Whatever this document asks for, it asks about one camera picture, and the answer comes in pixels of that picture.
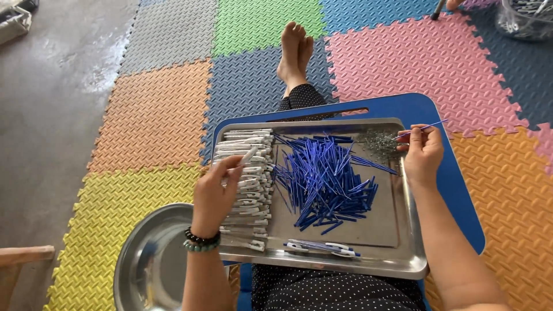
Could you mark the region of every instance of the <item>steel bowl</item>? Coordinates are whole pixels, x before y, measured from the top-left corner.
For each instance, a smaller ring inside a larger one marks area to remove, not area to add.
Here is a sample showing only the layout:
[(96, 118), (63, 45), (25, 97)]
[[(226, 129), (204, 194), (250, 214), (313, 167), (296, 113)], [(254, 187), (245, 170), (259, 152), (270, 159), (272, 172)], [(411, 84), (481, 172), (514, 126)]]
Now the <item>steel bowl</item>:
[(192, 223), (189, 203), (165, 205), (131, 232), (115, 267), (113, 299), (118, 311), (181, 309), (186, 276), (184, 230)]

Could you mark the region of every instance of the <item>black bead bracelet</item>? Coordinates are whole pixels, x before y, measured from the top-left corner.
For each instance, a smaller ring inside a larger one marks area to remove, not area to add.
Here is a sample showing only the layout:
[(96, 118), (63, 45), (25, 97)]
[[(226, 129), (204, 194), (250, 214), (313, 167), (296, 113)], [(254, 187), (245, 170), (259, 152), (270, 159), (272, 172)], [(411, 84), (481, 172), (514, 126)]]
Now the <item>black bead bracelet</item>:
[(205, 246), (205, 245), (214, 244), (215, 242), (217, 242), (217, 240), (221, 239), (221, 232), (220, 231), (217, 231), (217, 234), (215, 234), (214, 237), (210, 237), (209, 239), (202, 239), (201, 237), (197, 237), (197, 236), (193, 235), (192, 232), (190, 231), (190, 227), (188, 227), (188, 228), (186, 228), (186, 230), (184, 230), (184, 234), (186, 235), (187, 240), (190, 240), (190, 241), (194, 242), (198, 246)]

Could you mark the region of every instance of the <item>green foam tile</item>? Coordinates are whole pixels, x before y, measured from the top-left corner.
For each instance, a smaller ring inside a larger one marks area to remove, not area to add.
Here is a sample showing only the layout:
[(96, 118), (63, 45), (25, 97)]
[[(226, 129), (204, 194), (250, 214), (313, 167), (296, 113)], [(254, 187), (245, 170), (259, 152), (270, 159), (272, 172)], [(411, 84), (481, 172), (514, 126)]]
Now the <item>green foam tile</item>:
[(317, 39), (326, 35), (322, 17), (319, 0), (219, 0), (212, 55), (277, 46), (284, 25), (291, 20)]

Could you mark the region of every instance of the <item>concrete floor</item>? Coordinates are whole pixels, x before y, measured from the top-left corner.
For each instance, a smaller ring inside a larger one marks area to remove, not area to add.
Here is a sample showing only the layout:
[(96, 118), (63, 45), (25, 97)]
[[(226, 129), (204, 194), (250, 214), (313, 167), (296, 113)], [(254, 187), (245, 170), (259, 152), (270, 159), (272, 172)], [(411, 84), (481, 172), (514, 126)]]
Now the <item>concrete floor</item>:
[[(0, 247), (64, 248), (137, 3), (41, 1), (0, 46)], [(42, 310), (57, 265), (26, 264), (10, 310)]]

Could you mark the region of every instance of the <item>pile of blue pen parts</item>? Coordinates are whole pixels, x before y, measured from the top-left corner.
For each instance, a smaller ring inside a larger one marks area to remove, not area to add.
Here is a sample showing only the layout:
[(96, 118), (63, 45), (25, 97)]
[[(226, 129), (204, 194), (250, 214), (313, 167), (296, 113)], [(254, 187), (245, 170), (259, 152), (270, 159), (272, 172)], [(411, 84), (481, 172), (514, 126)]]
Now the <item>pile of blue pen parts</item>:
[[(378, 184), (374, 183), (374, 176), (361, 182), (361, 176), (353, 172), (352, 164), (397, 175), (391, 168), (353, 155), (351, 137), (292, 139), (275, 135), (275, 139), (292, 148), (290, 154), (283, 151), (284, 166), (275, 165), (273, 172), (274, 179), (288, 191), (287, 201), (277, 187), (290, 213), (296, 214), (299, 208), (300, 215), (294, 226), (300, 231), (311, 225), (332, 225), (323, 230), (321, 235), (324, 235), (344, 221), (366, 218), (363, 213), (371, 210)], [(338, 145), (340, 143), (351, 145), (344, 148)]]

